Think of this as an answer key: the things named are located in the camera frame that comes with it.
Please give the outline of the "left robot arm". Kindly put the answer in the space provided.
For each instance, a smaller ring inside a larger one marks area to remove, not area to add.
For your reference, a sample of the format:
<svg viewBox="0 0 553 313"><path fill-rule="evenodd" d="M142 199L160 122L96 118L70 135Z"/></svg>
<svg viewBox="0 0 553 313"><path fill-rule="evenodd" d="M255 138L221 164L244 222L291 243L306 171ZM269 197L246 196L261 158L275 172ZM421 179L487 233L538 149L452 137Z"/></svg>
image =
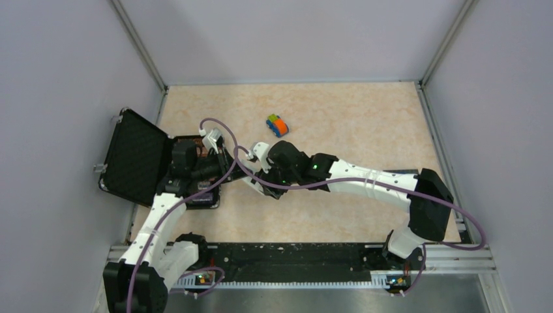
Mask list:
<svg viewBox="0 0 553 313"><path fill-rule="evenodd" d="M108 312L163 312L171 289L191 267L208 264L200 238L184 238L166 250L187 202L229 179L236 168L222 139L204 138L207 156L199 158L196 142L176 142L166 176L159 182L142 227L117 261L102 273Z"/></svg>

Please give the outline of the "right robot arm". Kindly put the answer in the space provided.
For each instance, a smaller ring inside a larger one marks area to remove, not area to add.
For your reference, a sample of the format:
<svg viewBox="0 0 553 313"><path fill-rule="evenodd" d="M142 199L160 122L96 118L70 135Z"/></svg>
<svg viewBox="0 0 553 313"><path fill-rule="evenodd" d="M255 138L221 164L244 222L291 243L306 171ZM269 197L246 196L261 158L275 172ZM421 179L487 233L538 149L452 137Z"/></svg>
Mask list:
<svg viewBox="0 0 553 313"><path fill-rule="evenodd" d="M260 192L275 199L285 186L303 185L309 190L366 196L395 205L409 214L404 225L392 231L382 259L392 269L401 268L415 248L445 239L453 196L434 170L395 173L356 166L335 155L308 156L294 144L281 140L274 145L255 143L248 161L261 165L256 177Z"/></svg>

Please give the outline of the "white remote control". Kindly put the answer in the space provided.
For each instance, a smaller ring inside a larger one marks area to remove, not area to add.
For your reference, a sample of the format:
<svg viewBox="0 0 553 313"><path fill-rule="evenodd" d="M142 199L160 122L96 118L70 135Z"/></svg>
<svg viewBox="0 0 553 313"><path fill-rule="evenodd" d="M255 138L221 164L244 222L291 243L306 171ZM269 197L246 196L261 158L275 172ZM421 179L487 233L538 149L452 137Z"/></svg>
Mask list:
<svg viewBox="0 0 553 313"><path fill-rule="evenodd" d="M263 195L263 187L255 179L251 178L250 176L246 176L242 178L241 181L244 182L244 184L251 189L255 190L257 193Z"/></svg>

